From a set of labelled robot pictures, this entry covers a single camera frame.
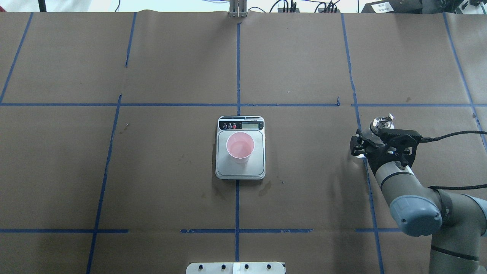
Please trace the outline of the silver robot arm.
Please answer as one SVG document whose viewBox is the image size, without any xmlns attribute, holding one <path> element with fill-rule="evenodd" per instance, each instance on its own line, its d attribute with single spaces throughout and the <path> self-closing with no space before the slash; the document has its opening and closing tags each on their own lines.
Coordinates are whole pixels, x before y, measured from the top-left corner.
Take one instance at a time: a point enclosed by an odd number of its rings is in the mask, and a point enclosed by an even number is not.
<svg viewBox="0 0 487 274">
<path fill-rule="evenodd" d="M 459 135 L 423 137 L 416 131 L 380 129 L 374 139 L 357 130 L 351 155 L 363 155 L 404 234 L 431 236 L 430 274 L 485 274 L 480 264 L 481 238 L 486 236 L 486 201 L 456 194 L 452 187 L 424 187 L 412 171 L 420 143 Z"/>
</svg>

